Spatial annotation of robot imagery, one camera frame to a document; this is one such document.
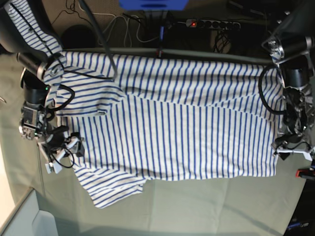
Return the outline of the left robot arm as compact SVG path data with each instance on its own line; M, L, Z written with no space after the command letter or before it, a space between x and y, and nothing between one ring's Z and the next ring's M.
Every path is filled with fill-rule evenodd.
M278 137L271 145L274 155L285 160L290 154L298 153L314 161L311 130L315 124L315 102L311 80L315 77L315 64L311 51L315 48L315 2L302 1L279 23L262 47L269 52L273 63L259 76L259 97L267 111L283 117ZM270 69L276 69L283 87L285 108L281 111L268 105L262 91L262 79Z

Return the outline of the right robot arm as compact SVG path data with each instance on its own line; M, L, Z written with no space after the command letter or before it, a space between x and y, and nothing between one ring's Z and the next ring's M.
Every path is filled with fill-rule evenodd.
M54 127L51 120L72 103L75 91L62 83L68 73L62 47L47 27L42 25L38 6L26 0L3 0L0 3L0 42L24 66L21 86L24 104L19 130L35 140L47 159L47 170L58 173L60 160L70 155L81 157L92 138L82 140L79 133L65 136L67 126Z

